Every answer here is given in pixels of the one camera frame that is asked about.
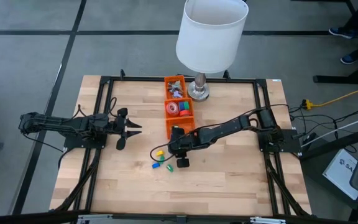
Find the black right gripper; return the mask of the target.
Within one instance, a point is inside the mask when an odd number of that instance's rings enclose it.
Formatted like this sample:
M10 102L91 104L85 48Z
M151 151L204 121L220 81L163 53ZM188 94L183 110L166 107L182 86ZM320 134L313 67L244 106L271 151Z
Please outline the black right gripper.
M185 134L185 130L179 126L173 126L171 128L168 151L177 159L178 168L186 168L190 166L187 152L195 150L199 145L200 140L194 131Z

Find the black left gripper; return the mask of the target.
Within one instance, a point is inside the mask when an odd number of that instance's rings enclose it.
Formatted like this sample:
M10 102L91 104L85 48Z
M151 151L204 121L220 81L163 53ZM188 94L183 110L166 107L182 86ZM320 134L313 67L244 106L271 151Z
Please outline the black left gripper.
M117 115L114 117L114 121L110 122L109 134L119 135L119 139L116 143L117 150L123 150L126 145L126 139L136 134L140 134L142 131L125 131L125 128L141 128L141 125L133 123L129 118L126 118L128 114L127 108L121 108L117 111Z

